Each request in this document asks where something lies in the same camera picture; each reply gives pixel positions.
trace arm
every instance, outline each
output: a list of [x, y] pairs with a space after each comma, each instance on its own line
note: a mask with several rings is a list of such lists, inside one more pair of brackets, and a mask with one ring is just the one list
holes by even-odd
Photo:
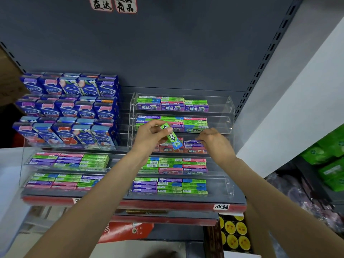
[[224, 136], [208, 129], [198, 139], [243, 191], [289, 257], [343, 257], [343, 239], [238, 159]]
[[139, 169], [172, 128], [165, 121], [140, 126], [132, 150], [66, 212], [26, 254], [26, 258], [89, 257]]

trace handwritten label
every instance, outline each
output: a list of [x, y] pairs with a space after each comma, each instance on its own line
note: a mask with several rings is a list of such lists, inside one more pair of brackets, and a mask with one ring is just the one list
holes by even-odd
[[89, 0], [93, 10], [112, 12], [112, 2], [111, 0]]
[[136, 0], [114, 0], [119, 13], [137, 13]]
[[81, 198], [73, 198], [74, 204], [76, 204]]
[[228, 210], [229, 207], [230, 207], [230, 204], [214, 204], [213, 210], [224, 211], [224, 210]]

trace hand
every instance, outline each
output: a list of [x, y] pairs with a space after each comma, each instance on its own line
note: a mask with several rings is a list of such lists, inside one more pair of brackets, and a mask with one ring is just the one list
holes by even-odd
[[166, 121], [154, 119], [141, 125], [131, 150], [147, 159], [157, 144], [165, 143], [167, 140], [166, 136], [173, 131], [172, 127], [161, 129], [160, 126], [165, 123]]
[[208, 154], [221, 168], [237, 159], [228, 139], [214, 128], [203, 130], [197, 140], [201, 140]]

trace forearm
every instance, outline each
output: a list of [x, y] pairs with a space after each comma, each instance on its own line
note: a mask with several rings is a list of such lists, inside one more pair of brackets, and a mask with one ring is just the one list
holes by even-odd
[[241, 159], [222, 165], [290, 257], [341, 257], [344, 241]]
[[65, 213], [26, 257], [89, 257], [141, 167], [135, 152], [124, 156], [99, 183]]

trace yellow round lid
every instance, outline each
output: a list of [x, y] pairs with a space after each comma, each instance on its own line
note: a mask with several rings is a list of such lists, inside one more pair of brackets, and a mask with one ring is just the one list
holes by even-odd
[[227, 244], [232, 249], [238, 248], [238, 246], [239, 246], [238, 238], [236, 238], [234, 235], [228, 235], [227, 236]]
[[224, 232], [221, 232], [221, 236], [222, 236], [222, 245], [224, 245], [226, 243], [226, 235]]
[[248, 251], [251, 248], [250, 240], [246, 236], [239, 237], [239, 244], [240, 247], [243, 248], [245, 251]]
[[243, 220], [243, 216], [237, 216], [237, 215], [235, 215], [234, 217], [235, 217], [235, 219], [237, 219], [238, 221], [242, 221], [242, 220]]
[[234, 234], [235, 233], [235, 225], [233, 222], [231, 221], [227, 221], [225, 223], [225, 230], [227, 231], [227, 233], [229, 234]]
[[243, 222], [237, 222], [235, 227], [239, 234], [245, 235], [247, 233], [247, 227]]
[[223, 218], [220, 217], [220, 227], [223, 228], [225, 225], [225, 221], [223, 221]]

